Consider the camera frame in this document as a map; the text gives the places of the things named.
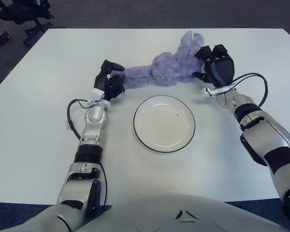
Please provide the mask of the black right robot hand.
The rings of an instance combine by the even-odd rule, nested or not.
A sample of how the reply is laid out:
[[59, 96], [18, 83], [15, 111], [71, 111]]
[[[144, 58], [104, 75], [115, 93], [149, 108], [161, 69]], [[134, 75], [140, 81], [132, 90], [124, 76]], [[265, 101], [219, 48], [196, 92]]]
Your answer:
[[213, 50], [203, 46], [195, 54], [204, 63], [203, 72], [194, 72], [192, 75], [204, 83], [210, 83], [216, 88], [228, 86], [234, 78], [234, 61], [222, 44], [215, 45]]

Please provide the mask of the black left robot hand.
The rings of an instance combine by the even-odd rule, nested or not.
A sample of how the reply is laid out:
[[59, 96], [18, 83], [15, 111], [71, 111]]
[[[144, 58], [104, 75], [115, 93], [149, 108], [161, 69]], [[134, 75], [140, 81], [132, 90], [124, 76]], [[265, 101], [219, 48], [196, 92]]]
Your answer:
[[101, 65], [101, 71], [95, 78], [94, 82], [94, 102], [101, 100], [110, 101], [116, 98], [122, 92], [125, 92], [124, 80], [125, 75], [118, 74], [108, 78], [112, 71], [123, 72], [125, 68], [117, 63], [105, 60]]

